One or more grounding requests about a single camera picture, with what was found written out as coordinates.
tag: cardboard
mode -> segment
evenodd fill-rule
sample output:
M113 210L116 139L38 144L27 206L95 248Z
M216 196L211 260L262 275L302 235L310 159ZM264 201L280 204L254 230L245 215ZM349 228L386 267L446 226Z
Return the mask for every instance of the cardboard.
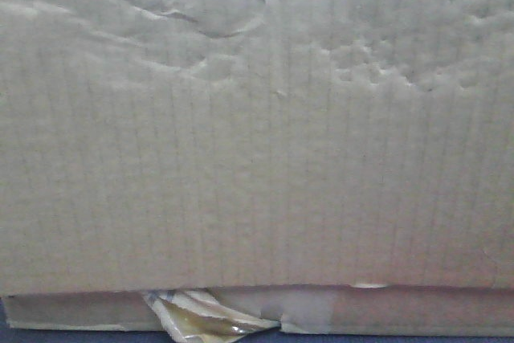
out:
M0 293L512 288L513 3L0 0Z
M210 293L226 307L279 321L290 333L514 335L512 290L285 286ZM162 329L134 292L11 296L4 305L15 328Z

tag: peeled cardboard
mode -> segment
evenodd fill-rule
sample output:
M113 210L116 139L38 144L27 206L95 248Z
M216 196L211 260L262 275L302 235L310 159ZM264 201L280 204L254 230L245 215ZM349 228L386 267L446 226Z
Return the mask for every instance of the peeled cardboard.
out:
M512 288L513 2L0 0L0 293Z

